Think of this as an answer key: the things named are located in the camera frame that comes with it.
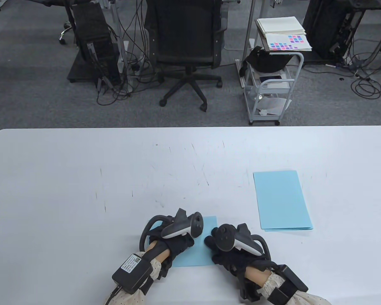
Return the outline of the person's left hand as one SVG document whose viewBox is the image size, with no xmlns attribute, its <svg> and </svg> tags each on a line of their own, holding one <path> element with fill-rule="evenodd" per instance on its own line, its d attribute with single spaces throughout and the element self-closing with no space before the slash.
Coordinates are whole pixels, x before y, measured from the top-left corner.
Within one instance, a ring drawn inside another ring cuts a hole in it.
<svg viewBox="0 0 381 305">
<path fill-rule="evenodd" d="M 165 239 L 162 238 L 162 230 L 162 226 L 150 230 L 149 242 L 152 243 L 155 241 L 157 245 L 163 245 L 167 250 L 169 250 L 169 256 L 162 262 L 162 266 L 169 269 L 172 266 L 172 262 L 176 256 L 194 246 L 194 239 L 188 233 L 186 235 L 178 235 L 173 238 Z"/>
</svg>

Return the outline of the person's right hand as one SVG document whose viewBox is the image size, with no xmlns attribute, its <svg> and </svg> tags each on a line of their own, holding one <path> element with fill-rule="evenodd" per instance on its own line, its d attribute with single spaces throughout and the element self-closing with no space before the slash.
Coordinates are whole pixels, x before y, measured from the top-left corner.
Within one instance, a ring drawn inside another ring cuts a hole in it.
<svg viewBox="0 0 381 305">
<path fill-rule="evenodd" d="M 211 234 L 204 239 L 204 243 L 211 251 L 213 263 L 223 266 L 233 276 L 244 276 L 247 267 L 253 266 L 255 261 L 267 260 L 268 257 L 266 255 L 256 256 L 236 248 L 228 252 L 220 250 L 215 241 L 217 230 L 217 227 L 213 228 Z"/>
</svg>

